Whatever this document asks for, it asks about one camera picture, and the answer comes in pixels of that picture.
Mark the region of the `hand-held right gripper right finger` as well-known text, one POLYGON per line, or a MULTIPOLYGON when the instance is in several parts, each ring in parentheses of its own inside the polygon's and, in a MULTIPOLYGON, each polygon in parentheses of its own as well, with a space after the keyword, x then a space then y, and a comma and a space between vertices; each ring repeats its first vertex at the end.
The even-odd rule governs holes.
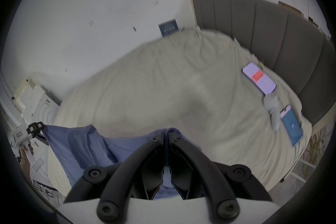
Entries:
POLYGON ((167 130, 167 163, 183 200, 206 198, 212 223, 233 223, 241 212, 237 198, 272 202, 249 167, 211 161, 175 128, 167 130))

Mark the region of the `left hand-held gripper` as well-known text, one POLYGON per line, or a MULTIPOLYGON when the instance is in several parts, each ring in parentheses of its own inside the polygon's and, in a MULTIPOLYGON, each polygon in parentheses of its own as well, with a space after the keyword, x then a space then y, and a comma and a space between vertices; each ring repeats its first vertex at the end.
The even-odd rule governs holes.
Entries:
MULTIPOLYGON (((36 138, 46 146, 49 146, 48 141, 41 134, 41 131, 44 129, 43 122, 33 122, 30 125, 20 125, 11 132, 11 146, 16 149, 20 149, 21 145, 28 146, 32 137, 36 138)), ((31 153, 27 154, 27 157, 30 161, 31 166, 36 163, 33 155, 31 153)))

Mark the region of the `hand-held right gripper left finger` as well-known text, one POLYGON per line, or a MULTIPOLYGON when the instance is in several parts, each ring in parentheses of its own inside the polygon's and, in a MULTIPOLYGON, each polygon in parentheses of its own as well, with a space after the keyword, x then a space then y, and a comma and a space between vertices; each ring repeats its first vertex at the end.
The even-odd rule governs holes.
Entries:
POLYGON ((128 200, 152 200, 164 181, 165 133, 158 132, 125 161, 91 166, 69 192, 65 203, 98 198, 97 217, 106 224, 126 222, 128 200))

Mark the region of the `person's left hand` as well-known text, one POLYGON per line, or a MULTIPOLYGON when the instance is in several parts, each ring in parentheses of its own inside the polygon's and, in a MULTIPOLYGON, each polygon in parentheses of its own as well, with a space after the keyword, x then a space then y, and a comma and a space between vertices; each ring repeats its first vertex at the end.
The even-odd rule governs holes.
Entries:
POLYGON ((29 143, 28 146, 21 145, 20 146, 20 153, 21 153, 21 161, 20 161, 20 167, 22 170, 29 170, 31 164, 30 161, 27 157, 28 153, 31 153, 32 155, 34 154, 33 152, 33 147, 29 143))

